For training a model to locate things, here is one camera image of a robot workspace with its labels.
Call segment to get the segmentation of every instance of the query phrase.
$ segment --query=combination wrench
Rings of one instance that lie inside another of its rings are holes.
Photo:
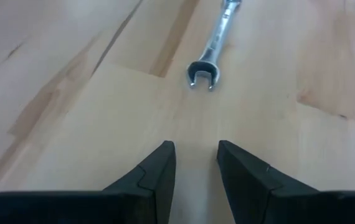
[[[232,24],[233,16],[242,0],[223,0],[222,11],[212,31],[200,59],[191,63],[187,68],[187,79],[191,88],[197,83],[197,77],[205,77],[209,81],[209,91],[212,91],[220,78],[217,60],[223,49],[227,33]]]

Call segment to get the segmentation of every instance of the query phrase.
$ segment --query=open-end wrench head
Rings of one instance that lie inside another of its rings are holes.
[[[219,81],[220,71],[214,63],[200,60],[191,63],[187,68],[187,79],[191,88],[196,86],[198,76],[208,79],[208,90],[212,91]]]

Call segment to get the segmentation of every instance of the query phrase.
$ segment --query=wooden table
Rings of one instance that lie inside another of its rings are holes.
[[[175,142],[171,223],[233,223],[217,143],[355,190],[355,0],[245,0],[214,92],[185,77],[220,0],[0,0],[0,191],[98,190]]]

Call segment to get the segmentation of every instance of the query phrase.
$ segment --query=black plastic jaw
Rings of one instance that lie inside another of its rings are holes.
[[[0,193],[0,223],[167,224],[175,171],[174,144],[165,141],[103,191]]]
[[[355,223],[355,192],[319,192],[228,141],[217,161],[236,224]]]

